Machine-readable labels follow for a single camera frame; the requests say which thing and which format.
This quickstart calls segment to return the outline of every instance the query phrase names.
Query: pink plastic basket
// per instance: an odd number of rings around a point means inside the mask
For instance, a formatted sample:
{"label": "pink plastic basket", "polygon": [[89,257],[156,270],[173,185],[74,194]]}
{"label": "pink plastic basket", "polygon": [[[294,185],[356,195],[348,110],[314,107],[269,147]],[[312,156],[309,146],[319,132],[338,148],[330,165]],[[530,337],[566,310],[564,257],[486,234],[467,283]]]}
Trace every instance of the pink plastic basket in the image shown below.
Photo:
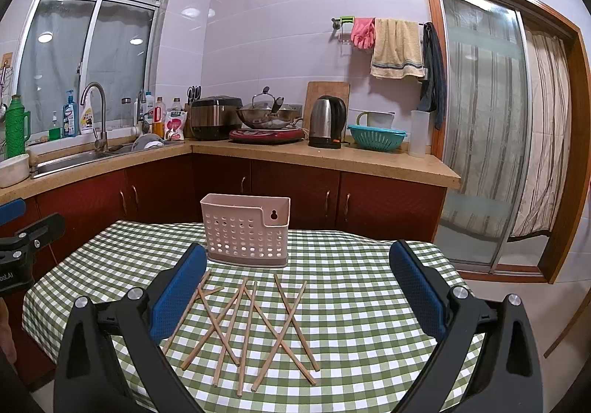
{"label": "pink plastic basket", "polygon": [[290,199],[210,193],[201,200],[208,258],[249,267],[285,267]]}

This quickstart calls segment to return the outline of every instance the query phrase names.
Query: checkered tablecloth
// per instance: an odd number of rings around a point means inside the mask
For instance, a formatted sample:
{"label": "checkered tablecloth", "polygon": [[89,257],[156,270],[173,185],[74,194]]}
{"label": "checkered tablecloth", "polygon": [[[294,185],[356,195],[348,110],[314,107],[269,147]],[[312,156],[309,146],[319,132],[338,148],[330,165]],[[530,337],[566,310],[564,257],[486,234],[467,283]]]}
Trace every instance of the checkered tablecloth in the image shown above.
{"label": "checkered tablecloth", "polygon": [[[46,274],[24,301],[23,326],[55,361],[73,301],[88,295],[95,303],[117,300],[132,286],[150,284],[172,267],[192,242],[205,244],[202,224],[147,225],[118,221]],[[308,286],[295,318],[320,365],[315,372],[298,337],[286,335],[294,354],[316,378],[311,386],[291,359],[279,350],[262,385],[250,391],[274,337],[253,314],[245,388],[236,396],[238,373],[226,355],[219,387],[212,386],[221,350],[214,333],[189,366],[180,365],[211,326],[203,304],[194,304],[167,358],[205,411],[211,412],[389,412],[418,376],[435,346],[419,327],[388,264],[392,242],[338,231],[290,231],[288,267],[244,269],[209,262],[206,288],[224,286],[208,297],[217,314],[247,274],[258,282],[257,303],[279,332],[287,315],[273,279],[278,273],[293,303],[304,280]],[[434,266],[450,285],[465,285],[441,252],[429,243],[410,242],[421,261]],[[230,340],[240,356],[249,301],[246,295]],[[221,327],[226,331],[232,310]],[[113,337],[119,362],[137,401],[154,409],[131,362],[125,342]],[[464,368],[444,408],[457,403],[478,358],[483,336],[474,337]]]}

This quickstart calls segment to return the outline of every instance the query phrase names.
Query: green thermos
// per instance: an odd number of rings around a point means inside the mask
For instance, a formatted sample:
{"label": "green thermos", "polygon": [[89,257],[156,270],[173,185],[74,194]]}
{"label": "green thermos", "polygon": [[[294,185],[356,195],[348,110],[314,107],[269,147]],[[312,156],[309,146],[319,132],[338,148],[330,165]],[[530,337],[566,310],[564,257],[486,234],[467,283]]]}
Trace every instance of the green thermos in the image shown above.
{"label": "green thermos", "polygon": [[[27,135],[25,136],[25,118]],[[25,141],[31,137],[31,111],[25,111],[21,96],[16,94],[6,110],[6,154],[7,158],[25,153]]]}

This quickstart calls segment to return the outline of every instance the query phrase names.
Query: blue gripper pad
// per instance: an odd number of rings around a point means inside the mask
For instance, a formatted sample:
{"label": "blue gripper pad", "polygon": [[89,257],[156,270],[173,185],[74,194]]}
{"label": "blue gripper pad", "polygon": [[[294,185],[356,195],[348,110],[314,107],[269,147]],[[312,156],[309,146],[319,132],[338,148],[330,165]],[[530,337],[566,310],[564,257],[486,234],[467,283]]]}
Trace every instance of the blue gripper pad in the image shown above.
{"label": "blue gripper pad", "polygon": [[0,226],[23,216],[26,210],[27,205],[21,198],[0,206]]}
{"label": "blue gripper pad", "polygon": [[445,307],[423,273],[422,268],[425,267],[419,266],[418,262],[419,259],[406,243],[396,242],[390,247],[390,269],[398,285],[409,300],[422,330],[439,342],[447,331]]}
{"label": "blue gripper pad", "polygon": [[156,343],[168,338],[174,332],[182,313],[205,274],[207,265],[208,256],[205,249],[194,243],[172,270],[160,272],[154,279],[153,285],[167,280],[170,276],[168,284],[164,286],[151,309],[150,336]]}

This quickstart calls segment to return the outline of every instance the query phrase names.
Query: screw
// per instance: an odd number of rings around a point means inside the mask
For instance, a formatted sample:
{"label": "screw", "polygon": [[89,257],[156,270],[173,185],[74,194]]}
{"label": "screw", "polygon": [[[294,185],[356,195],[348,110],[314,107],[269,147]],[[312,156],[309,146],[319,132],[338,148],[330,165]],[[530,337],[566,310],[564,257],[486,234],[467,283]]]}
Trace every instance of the screw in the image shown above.
{"label": "screw", "polygon": [[521,305],[521,298],[512,293],[509,295],[509,303],[511,303],[514,307],[518,307]]}
{"label": "screw", "polygon": [[76,308],[84,308],[88,304],[87,297],[80,297],[74,302]]}
{"label": "screw", "polygon": [[144,290],[141,288],[132,288],[127,292],[127,297],[130,300],[139,300],[144,295]]}
{"label": "screw", "polygon": [[453,295],[460,300],[464,300],[468,297],[468,290],[463,286],[456,286],[456,288],[453,289]]}

